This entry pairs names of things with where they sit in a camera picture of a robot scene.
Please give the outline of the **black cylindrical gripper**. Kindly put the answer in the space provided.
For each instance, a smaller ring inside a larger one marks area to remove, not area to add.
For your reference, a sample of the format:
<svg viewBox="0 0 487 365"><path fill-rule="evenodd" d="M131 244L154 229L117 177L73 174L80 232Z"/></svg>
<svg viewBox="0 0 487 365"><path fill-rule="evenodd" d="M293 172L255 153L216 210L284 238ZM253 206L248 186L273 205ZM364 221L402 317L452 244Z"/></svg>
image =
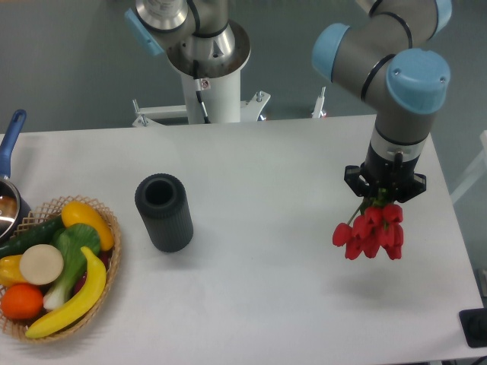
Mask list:
<svg viewBox="0 0 487 365"><path fill-rule="evenodd" d="M358 197L373 193L395 193L395 200L407 202L427 189L427 177L415 173L419 149L415 145L371 141L361 166L347 165L344 181Z"/></svg>

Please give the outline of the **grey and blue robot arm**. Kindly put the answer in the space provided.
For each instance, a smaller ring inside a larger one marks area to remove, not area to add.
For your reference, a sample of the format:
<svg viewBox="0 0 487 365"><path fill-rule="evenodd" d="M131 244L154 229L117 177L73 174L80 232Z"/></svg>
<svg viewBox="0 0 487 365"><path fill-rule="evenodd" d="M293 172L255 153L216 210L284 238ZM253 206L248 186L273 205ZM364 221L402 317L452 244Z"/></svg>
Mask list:
<svg viewBox="0 0 487 365"><path fill-rule="evenodd" d="M426 189L415 165L445 101L450 68L422 44L449 21L449 1L364 1L360 29L328 26L311 63L323 77L376 111L367 156L344 180L366 202L406 202ZM262 105L240 98L240 72L250 57L246 31L226 1L137 1L125 14L137 41L165 54L180 74L192 124L258 119Z"/></svg>

